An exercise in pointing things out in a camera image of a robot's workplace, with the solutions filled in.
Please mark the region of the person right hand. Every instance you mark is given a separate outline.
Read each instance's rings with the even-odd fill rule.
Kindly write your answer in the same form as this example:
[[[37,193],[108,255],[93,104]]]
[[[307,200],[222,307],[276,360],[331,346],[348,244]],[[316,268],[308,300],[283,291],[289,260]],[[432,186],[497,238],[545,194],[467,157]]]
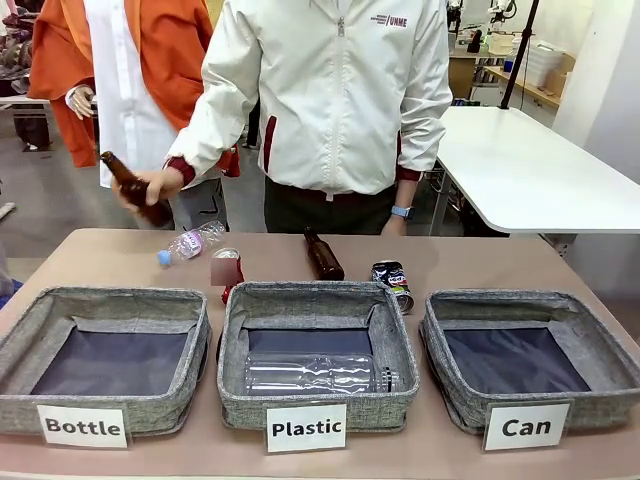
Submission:
[[[166,167],[158,171],[135,172],[134,175],[148,183],[146,190],[147,205],[154,205],[160,200],[168,200],[175,196],[184,186],[183,174],[173,167]],[[115,178],[112,178],[111,190],[123,207],[132,213],[139,213],[139,208],[125,198],[123,188]]]

